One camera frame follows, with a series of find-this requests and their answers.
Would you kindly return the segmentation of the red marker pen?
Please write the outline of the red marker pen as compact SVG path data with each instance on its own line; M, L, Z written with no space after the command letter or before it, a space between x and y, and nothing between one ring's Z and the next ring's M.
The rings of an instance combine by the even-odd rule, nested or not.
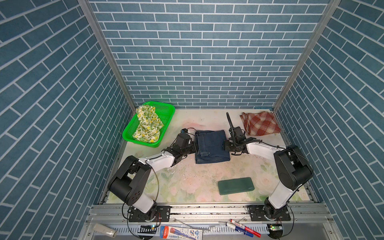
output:
M256 232L256 231L254 231L254 230L252 230L252 229L246 227L246 226L243 225L243 224L240 224L240 223L236 222L236 221L233 220L233 219L231 219L230 222L231 222L232 224L236 225L237 227L242 228L242 229L245 230L246 232L248 232L248 233L252 233L254 236L257 236L258 238L261 237L261 234L260 234L260 233L258 233L258 232Z

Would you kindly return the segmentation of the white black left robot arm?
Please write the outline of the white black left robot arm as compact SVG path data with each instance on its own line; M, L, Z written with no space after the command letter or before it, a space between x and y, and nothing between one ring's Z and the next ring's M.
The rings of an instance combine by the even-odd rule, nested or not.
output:
M182 129L173 143L161 153L141 159L134 156L127 157L110 180L108 190L124 204L152 218L157 203L144 193L150 174L171 168L196 152L197 147L192 135L187 129Z

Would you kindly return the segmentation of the aluminium front rail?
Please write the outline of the aluminium front rail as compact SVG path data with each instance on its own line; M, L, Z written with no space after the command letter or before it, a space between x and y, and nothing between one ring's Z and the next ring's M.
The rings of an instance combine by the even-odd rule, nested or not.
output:
M204 240L248 239L228 228L231 219L259 232L262 240L272 233L283 240L340 240L342 235L324 203L291 202L288 204L290 221L251 221L246 207L258 203L227 204L159 204L171 206L169 222L130 222L128 208L121 204L94 205L80 233L81 240L137 240L144 237L159 240L161 226L203 230ZM101 224L118 233L115 238L97 233L95 224Z

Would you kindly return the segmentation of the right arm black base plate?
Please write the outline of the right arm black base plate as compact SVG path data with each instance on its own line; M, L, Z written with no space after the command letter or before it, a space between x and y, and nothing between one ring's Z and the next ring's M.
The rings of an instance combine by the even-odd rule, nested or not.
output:
M290 221L291 216L287 206L281 209L274 209L269 205L248 205L246 207L250 214L251 221Z

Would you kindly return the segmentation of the aluminium corner frame post right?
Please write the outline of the aluminium corner frame post right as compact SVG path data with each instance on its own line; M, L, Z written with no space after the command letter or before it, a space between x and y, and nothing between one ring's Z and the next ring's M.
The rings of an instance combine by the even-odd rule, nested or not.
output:
M289 90L293 86L293 84L296 81L297 76L299 75L300 71L302 70L304 64L306 63L309 55L311 54L312 50L314 49L316 43L320 39L320 36L322 35L323 31L325 30L328 22L330 21L332 15L336 11L337 7L339 6L341 0L330 0L328 5L326 6L319 22L317 23L316 27L314 28L314 31L309 38L306 46L304 47L304 50L300 57L298 58L297 64L293 67L292 72L290 76L288 77L284 87L282 88L281 93L279 94L276 102L273 106L273 112L277 112L280 106L282 105L285 97L287 96Z

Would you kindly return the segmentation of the white small device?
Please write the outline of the white small device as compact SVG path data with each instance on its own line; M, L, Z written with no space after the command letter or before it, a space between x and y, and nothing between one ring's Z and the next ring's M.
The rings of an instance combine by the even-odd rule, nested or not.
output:
M108 236L110 238L115 238L117 233L118 233L116 230L111 229L111 228L104 226L104 225L101 225L101 224L95 224L93 227L93 230L97 233Z

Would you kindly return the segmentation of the dark green folded cloth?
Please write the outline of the dark green folded cloth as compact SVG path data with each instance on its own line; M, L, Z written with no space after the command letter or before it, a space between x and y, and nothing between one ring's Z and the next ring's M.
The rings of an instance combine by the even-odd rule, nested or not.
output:
M252 192L255 190L253 181L250 177L222 180L218 182L219 194L231 195L237 193Z

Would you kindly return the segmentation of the red plaid skirt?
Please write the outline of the red plaid skirt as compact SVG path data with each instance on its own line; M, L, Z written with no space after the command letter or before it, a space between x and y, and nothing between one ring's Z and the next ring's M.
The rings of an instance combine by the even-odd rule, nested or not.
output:
M249 136L265 136L270 134L279 134L279 127L275 116L270 112L242 113L240 118L243 122L245 132Z

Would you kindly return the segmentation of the blue marker pen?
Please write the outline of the blue marker pen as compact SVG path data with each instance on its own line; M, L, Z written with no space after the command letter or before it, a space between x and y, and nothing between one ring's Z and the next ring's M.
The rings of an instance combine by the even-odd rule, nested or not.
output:
M252 233L249 233L249 232L247 232L246 230L242 229L241 227L239 227L239 226L237 226L237 225L234 225L234 224L232 224L232 223L228 223L228 222L227 222L227 223L226 223L226 226L227 226L228 228L230 228L230 229L232 229L232 230L238 232L238 233L241 233L241 234L245 235L245 236L248 236L248 237L251 237L251 238L254 237L254 235L253 235Z

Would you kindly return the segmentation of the blue red packaged tool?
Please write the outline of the blue red packaged tool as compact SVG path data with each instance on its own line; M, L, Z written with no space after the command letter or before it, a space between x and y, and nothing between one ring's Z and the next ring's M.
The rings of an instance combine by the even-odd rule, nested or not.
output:
M168 240L202 240L203 230L161 226L160 237Z

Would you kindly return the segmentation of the dark navy skirt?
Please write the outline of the dark navy skirt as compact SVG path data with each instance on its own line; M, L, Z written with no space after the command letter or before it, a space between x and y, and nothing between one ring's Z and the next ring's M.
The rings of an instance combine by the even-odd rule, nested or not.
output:
M196 164L215 164L231 160L230 153L225 150L226 133L224 130L195 132L197 152L195 154Z

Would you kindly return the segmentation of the yellow floral skirt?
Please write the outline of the yellow floral skirt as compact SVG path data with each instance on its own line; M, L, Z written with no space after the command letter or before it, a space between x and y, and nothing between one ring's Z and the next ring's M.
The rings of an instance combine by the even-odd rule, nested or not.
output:
M143 143L153 144L160 139L163 122L156 114L156 108L150 105L142 105L137 108L139 125L132 137Z

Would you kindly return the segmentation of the aluminium corner frame post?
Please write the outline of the aluminium corner frame post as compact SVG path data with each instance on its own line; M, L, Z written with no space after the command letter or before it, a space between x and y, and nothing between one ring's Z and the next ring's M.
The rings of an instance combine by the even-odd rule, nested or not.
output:
M107 62L108 64L110 65L111 67L111 70L112 72L114 73L114 76L116 77L117 79L117 82L120 86L120 88L122 89L124 95L125 95L125 98L132 110L132 112L135 114L136 113L136 105L135 105L135 102L133 101L130 93L129 93L129 90L127 88L127 85L124 81L124 78L121 74L121 71L117 65L117 62L111 52L111 49L108 45L108 42L103 34L103 31L98 23L98 20L96 18L96 15L91 7L91 4L89 1L86 1L86 0L78 0L78 3L107 59Z
M279 94L276 102L273 106L273 112L277 112L280 106L282 105L285 97L287 96L289 90L293 86L293 84L296 81L297 76L299 75L300 71L302 70L304 64L306 63L309 55L311 54L312 50L314 49L316 43L320 39L320 36L322 35L323 31L325 30L328 22L330 21L332 15L336 11L337 7L339 6L341 0L330 0L328 5L326 6L319 22L317 23L316 27L314 28L314 31L309 38L306 46L304 47L304 50L300 57L298 58L297 64L293 67L292 72L290 76L288 77L284 87L282 88L281 93Z

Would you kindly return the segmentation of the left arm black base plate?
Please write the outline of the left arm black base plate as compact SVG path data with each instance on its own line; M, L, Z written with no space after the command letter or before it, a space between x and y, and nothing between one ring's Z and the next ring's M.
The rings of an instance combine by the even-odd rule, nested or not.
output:
M147 213L143 213L137 208L131 208L129 221L130 222L169 222L171 215L171 206L154 205Z

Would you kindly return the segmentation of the aluminium corner frame post left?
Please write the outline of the aluminium corner frame post left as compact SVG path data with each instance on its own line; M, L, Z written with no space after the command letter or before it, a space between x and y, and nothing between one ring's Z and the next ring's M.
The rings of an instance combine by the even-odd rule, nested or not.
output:
M124 78L121 74L121 71L117 65L117 62L111 52L111 49L108 45L108 42L103 34L103 31L98 23L98 20L96 18L96 15L91 7L91 4L89 1L86 1L86 0L78 0L78 3L107 59L107 62L108 64L110 65L111 67L111 70L112 72L114 73L114 76L116 77L117 79L117 82L120 86L120 88L122 89L124 95L125 95L125 98L132 110L132 112L135 114L136 113L136 105L135 105L135 102L133 101L130 93L129 93L129 90L127 88L127 85L124 81Z

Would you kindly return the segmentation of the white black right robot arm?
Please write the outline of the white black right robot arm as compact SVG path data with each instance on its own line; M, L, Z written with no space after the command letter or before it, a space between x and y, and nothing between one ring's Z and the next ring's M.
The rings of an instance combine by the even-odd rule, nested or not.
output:
M231 135L224 149L234 156L250 154L275 161L279 183L265 200L264 210L272 215L287 206L288 201L314 175L314 168L296 145L287 147L267 144L256 138L247 138L240 127L231 126Z

